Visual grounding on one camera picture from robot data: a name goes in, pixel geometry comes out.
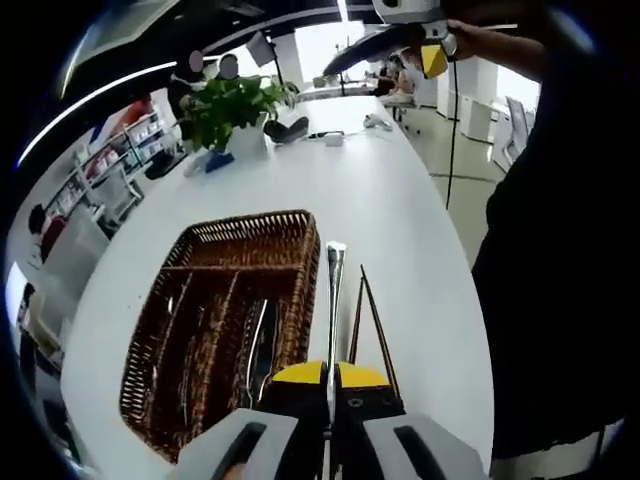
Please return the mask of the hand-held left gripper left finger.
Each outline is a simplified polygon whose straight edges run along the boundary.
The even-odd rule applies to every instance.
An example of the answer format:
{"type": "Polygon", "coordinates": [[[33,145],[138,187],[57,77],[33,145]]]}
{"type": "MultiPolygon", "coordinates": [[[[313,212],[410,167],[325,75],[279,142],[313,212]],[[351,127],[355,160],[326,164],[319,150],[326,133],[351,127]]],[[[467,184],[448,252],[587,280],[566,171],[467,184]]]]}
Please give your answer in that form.
{"type": "Polygon", "coordinates": [[[327,368],[315,360],[278,372],[256,409],[238,408],[179,453],[174,479],[318,479],[328,426],[327,368]]]}

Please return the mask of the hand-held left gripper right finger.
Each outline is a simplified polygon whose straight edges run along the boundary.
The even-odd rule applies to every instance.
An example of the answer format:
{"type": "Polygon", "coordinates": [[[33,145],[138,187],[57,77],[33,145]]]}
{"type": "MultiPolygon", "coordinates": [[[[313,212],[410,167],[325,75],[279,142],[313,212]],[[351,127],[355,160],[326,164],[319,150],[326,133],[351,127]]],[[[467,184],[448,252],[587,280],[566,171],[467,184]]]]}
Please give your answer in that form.
{"type": "Polygon", "coordinates": [[[478,452],[408,414],[380,372],[337,364],[333,466],[341,479],[486,479],[478,452]]]}

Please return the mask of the person's right hand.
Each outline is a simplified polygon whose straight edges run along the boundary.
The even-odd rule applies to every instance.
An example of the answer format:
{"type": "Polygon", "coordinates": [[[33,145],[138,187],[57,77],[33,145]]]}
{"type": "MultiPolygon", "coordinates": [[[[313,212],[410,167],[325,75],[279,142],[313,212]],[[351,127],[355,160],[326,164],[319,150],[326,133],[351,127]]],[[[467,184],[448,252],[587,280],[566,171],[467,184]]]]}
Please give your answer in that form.
{"type": "Polygon", "coordinates": [[[447,29],[456,40],[456,49],[450,56],[451,59],[462,61],[480,55],[482,30],[479,27],[460,20],[449,19],[447,29]]]}

